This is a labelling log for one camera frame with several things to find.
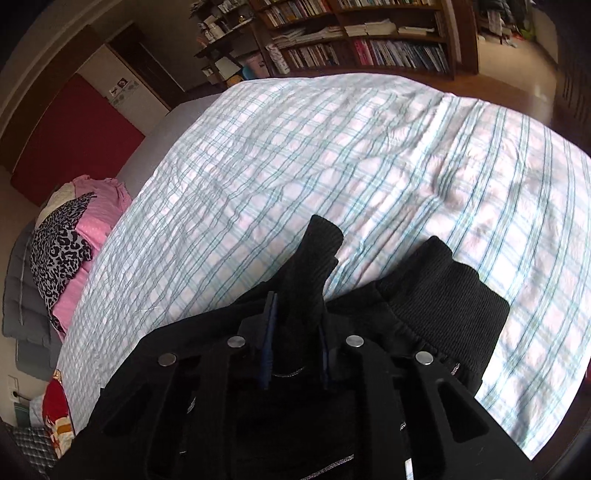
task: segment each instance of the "black knit cuff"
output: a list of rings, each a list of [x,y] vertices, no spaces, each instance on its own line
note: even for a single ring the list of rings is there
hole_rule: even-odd
[[[432,236],[376,287],[413,332],[482,378],[509,304],[446,244]]]

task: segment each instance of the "gray checkered cloth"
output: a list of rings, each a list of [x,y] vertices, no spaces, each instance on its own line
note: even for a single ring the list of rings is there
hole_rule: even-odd
[[[8,424],[5,427],[33,468],[47,477],[47,469],[56,464],[57,456],[45,429]]]

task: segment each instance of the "blue and white checkered sheet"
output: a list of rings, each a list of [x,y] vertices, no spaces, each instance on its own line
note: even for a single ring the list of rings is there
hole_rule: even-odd
[[[144,335],[272,276],[317,213],[345,234],[326,298],[437,235],[509,301],[477,399],[533,457],[591,358],[590,162],[527,116],[401,77],[232,87],[95,261],[58,364],[75,428]]]

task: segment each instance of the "electrical outlet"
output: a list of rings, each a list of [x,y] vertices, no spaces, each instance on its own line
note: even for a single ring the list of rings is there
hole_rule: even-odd
[[[8,396],[14,403],[19,402],[18,398],[18,378],[8,375]]]

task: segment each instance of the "bookshelf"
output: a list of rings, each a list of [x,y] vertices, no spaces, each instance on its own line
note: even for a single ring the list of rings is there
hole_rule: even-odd
[[[290,68],[279,77],[351,72],[455,77],[445,0],[248,1]]]

